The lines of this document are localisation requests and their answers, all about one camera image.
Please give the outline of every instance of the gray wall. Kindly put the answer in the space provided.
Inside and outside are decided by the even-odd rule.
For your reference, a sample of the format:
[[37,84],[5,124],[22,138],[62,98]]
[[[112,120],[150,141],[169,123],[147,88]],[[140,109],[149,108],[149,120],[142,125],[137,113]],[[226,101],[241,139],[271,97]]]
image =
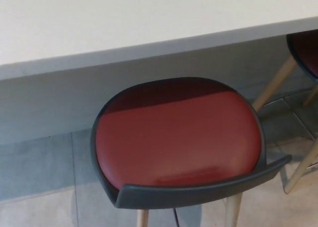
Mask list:
[[[150,80],[201,76],[256,97],[288,57],[285,37],[0,81],[0,144],[86,129],[117,92]],[[310,87],[300,69],[279,92]]]

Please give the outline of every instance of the bar stool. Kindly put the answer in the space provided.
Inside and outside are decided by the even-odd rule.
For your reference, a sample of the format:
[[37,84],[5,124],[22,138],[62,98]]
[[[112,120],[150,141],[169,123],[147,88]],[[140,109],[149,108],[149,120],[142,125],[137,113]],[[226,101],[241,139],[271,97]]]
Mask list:
[[143,83],[114,96],[93,125],[91,157],[112,204],[138,210],[138,227],[147,227],[150,209],[223,198],[226,227],[235,227],[242,193],[291,160],[267,164],[249,103],[232,88],[197,77]]
[[[291,56],[278,70],[274,78],[267,85],[264,92],[255,100],[253,107],[259,111],[269,97],[278,89],[282,82],[289,76],[298,65],[313,81],[318,82],[318,30],[300,32],[287,35],[287,45]],[[312,92],[305,99],[303,106],[306,107],[315,94],[318,92],[316,84]],[[284,190],[289,193],[296,185],[300,177],[306,172],[307,167],[318,155],[318,140],[315,141],[312,149],[300,163]]]

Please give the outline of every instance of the white table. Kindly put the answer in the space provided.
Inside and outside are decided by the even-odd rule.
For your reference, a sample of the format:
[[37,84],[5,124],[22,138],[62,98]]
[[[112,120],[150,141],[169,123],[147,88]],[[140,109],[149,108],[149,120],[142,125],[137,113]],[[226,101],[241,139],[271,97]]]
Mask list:
[[317,0],[0,0],[0,80],[317,28]]

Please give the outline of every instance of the floor tile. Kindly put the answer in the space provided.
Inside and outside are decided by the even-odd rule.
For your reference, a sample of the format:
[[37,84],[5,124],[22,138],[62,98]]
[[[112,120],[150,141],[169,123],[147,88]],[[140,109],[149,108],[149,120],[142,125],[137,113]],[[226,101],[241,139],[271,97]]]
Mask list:
[[223,227],[225,205],[223,200],[177,209],[180,227]]
[[294,109],[298,117],[303,121],[305,126],[317,138],[318,137],[318,95],[316,95],[309,103],[308,107],[302,107],[304,100],[309,95],[309,92],[286,97],[288,104]]
[[281,99],[265,105],[259,112],[266,144],[283,144],[309,139],[309,133]]
[[317,226],[318,188],[286,195],[281,178],[246,191],[243,195],[238,227],[314,227]]
[[[300,164],[300,162],[303,160],[305,155],[309,152],[311,147],[313,146],[314,142],[313,140],[303,140],[299,142],[294,142],[290,144],[285,144],[285,145],[280,145],[279,148],[284,154],[290,154],[292,155],[293,159],[292,161],[286,165],[286,180],[291,178],[293,175],[294,171]],[[308,183],[311,181],[311,179],[304,178],[305,176],[312,176],[313,173],[318,174],[318,167],[313,167],[308,169],[308,171],[304,174],[303,177],[301,177],[294,187],[294,190],[300,189],[304,184]]]
[[74,186],[71,135],[0,146],[0,202]]
[[74,187],[0,205],[1,227],[77,227]]
[[[73,135],[79,227],[135,226],[137,212],[113,207],[93,171],[89,153],[90,130]],[[151,210],[149,227],[175,227],[172,210]]]

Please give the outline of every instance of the red seat cushion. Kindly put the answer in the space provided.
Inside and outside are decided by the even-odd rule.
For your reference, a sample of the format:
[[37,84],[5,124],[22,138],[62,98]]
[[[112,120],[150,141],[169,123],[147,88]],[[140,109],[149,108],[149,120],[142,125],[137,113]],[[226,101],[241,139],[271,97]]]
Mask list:
[[296,61],[318,78],[318,30],[290,34],[289,39]]
[[118,189],[200,185],[251,172],[261,134],[239,94],[188,77],[120,93],[99,119],[95,146],[102,172]]

